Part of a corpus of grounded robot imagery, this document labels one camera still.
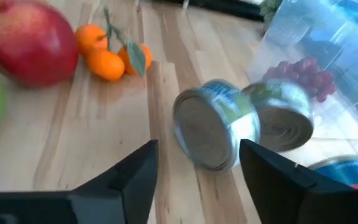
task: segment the can label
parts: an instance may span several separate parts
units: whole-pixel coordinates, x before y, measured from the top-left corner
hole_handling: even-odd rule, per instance
[[[252,102],[256,104],[268,99],[278,99],[297,108],[310,107],[308,95],[299,94],[304,93],[300,86],[281,80],[267,80],[264,83],[251,85],[244,89],[244,93],[249,94]]]
[[[226,82],[210,81],[201,87],[201,91],[210,96],[212,104],[222,114],[226,124],[231,124],[245,114],[254,112],[254,107],[247,97]]]
[[[337,161],[319,167],[315,172],[358,189],[358,158]]]

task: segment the metal can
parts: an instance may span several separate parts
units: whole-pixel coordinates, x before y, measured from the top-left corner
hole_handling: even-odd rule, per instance
[[[276,152],[296,149],[313,134],[313,114],[307,92],[296,83],[271,79],[242,90],[260,119],[260,144]]]
[[[173,120],[182,149],[205,169],[227,171],[239,163],[241,139],[259,142],[260,122],[250,98],[224,80],[181,93]]]
[[[309,166],[332,180],[358,189],[358,156],[337,156]]]

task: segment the red pomegranate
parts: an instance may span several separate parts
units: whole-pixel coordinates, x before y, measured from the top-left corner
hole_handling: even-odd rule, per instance
[[[70,79],[78,47],[67,20],[38,1],[0,0],[0,71],[29,87]]]

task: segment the red grape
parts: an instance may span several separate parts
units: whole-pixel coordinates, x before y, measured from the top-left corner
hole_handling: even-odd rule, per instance
[[[312,81],[312,85],[313,87],[315,87],[316,89],[320,89],[323,85],[323,78],[320,74],[317,74],[315,76],[313,76],[311,78],[311,81]]]
[[[336,91],[336,86],[335,84],[331,83],[330,85],[325,86],[321,92],[324,93],[325,95],[332,95],[335,93],[335,91]]]
[[[319,73],[320,71],[321,71],[321,69],[318,65],[312,65],[308,68],[308,70],[306,72],[309,75],[314,75],[314,74]]]
[[[290,63],[284,60],[284,61],[281,61],[281,62],[277,65],[277,67],[288,67],[289,65],[290,65]]]
[[[323,78],[323,86],[328,86],[333,83],[334,77],[333,74],[329,71],[322,71],[318,73]]]
[[[297,82],[299,79],[299,73],[289,72],[289,73],[287,73],[287,77],[290,78],[291,80]]]
[[[294,72],[293,67],[295,66],[295,64],[289,64],[287,67],[287,72]]]
[[[312,60],[311,58],[304,58],[299,62],[295,63],[294,71],[300,74],[304,74],[307,71],[307,69],[309,69],[309,67],[313,65],[313,63],[314,60]]]
[[[318,93],[316,96],[317,102],[322,103],[327,100],[327,94]]]
[[[274,78],[275,76],[275,72],[276,72],[276,68],[275,67],[270,67],[267,72],[265,73],[264,77],[262,78],[263,80],[268,80],[270,78]]]
[[[286,74],[289,65],[290,64],[287,61],[280,62],[276,68],[277,73],[281,75]]]
[[[307,57],[307,58],[305,58],[305,59],[309,60],[311,66],[317,65],[317,59],[316,59],[316,58],[314,58],[314,57]]]
[[[310,87],[310,77],[307,75],[300,75],[298,78],[298,83],[304,88]]]

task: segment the wood grain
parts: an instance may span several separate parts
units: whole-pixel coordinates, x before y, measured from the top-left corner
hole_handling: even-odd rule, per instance
[[[0,128],[0,190],[74,189],[158,139],[158,181],[149,224],[260,223],[239,166],[211,173],[180,149],[172,132],[172,106],[187,88],[214,78],[242,88],[270,64],[301,55],[260,44],[262,24],[192,7],[184,11],[179,5],[148,1],[135,7],[127,0],[48,2],[73,30],[87,23],[106,27],[103,7],[108,7],[114,25],[149,46],[153,62],[145,78],[125,76],[117,83],[96,78],[82,58],[72,82],[47,90],[25,90],[4,81],[9,103]],[[112,42],[114,51],[120,47]],[[255,54],[265,63],[251,64]],[[313,139],[283,155],[308,166],[336,154],[358,153],[358,133],[351,138],[338,125],[351,116],[339,105],[332,101],[317,108],[319,128]]]

